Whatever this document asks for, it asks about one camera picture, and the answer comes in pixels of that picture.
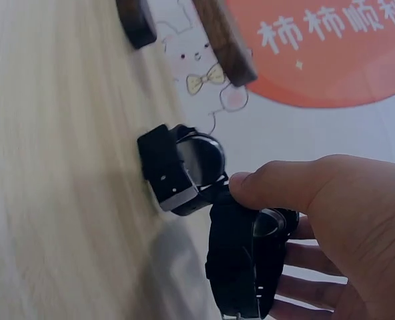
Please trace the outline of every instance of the wristwatch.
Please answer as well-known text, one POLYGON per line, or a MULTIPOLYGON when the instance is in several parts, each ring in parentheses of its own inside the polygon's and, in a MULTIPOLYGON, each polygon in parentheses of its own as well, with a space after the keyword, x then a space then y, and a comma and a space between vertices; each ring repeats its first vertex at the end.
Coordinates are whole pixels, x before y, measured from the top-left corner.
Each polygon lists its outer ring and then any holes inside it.
POLYGON ((264 319, 299 213, 247 209, 228 187, 219 141, 193 127, 160 125, 138 140, 143 176, 164 211, 187 216, 212 205, 206 276, 223 319, 264 319))
POLYGON ((210 211, 206 276, 223 319, 264 319, 284 269, 286 241, 299 214, 287 209, 246 209, 219 193, 210 211))
POLYGON ((221 144, 195 128, 160 125, 137 143, 144 178, 164 211, 186 216, 211 205, 228 180, 221 144))

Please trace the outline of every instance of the orange circle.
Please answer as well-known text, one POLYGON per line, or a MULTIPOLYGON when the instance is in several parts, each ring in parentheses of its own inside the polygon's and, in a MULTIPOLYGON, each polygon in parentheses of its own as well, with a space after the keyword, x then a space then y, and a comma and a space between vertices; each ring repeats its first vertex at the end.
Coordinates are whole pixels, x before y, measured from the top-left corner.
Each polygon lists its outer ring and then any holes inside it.
POLYGON ((317 108, 395 94, 395 0, 226 2, 258 69, 250 91, 317 108))

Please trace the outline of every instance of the hand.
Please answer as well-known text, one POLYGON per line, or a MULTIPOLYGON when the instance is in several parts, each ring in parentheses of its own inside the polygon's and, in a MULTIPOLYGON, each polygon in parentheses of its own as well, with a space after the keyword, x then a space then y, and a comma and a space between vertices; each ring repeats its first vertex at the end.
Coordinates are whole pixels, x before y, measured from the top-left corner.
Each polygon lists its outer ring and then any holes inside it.
POLYGON ((277 301, 277 319, 395 319, 395 164, 329 156, 311 162, 275 161, 230 179, 232 195, 251 209, 303 212, 288 243, 286 263, 344 275, 347 285, 283 276, 280 295, 334 310, 311 311, 277 301))

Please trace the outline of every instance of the finger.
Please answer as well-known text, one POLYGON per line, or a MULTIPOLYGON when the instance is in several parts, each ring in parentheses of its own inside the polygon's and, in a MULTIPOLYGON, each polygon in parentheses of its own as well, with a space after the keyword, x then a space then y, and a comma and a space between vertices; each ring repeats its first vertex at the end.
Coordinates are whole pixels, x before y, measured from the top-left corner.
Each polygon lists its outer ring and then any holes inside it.
POLYGON ((339 283, 307 281, 282 275, 277 294, 321 309, 335 310, 345 287, 339 283))
POLYGON ((307 216, 300 218, 297 229, 291 234, 291 239, 296 240, 311 240, 315 239, 312 226, 310 225, 307 216))
POLYGON ((255 173, 230 178, 230 192, 250 209, 285 208, 306 213, 307 208, 336 172, 319 161, 272 161, 255 173))
POLYGON ((270 315, 276 320, 329 320, 332 312, 326 310, 311 310, 292 303, 275 300, 270 315))
POLYGON ((327 275, 343 276, 317 245, 286 244, 285 264, 315 270, 327 275))

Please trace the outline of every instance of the bow tie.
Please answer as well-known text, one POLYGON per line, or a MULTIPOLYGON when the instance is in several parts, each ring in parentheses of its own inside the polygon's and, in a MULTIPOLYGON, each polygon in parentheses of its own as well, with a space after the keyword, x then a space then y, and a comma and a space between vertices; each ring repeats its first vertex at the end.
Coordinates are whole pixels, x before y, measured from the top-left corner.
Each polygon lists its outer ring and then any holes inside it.
POLYGON ((200 91, 204 83, 210 82, 214 85, 221 85, 226 80, 223 69, 218 63, 214 65, 206 75, 188 75, 187 76, 187 90, 191 95, 195 95, 200 91))

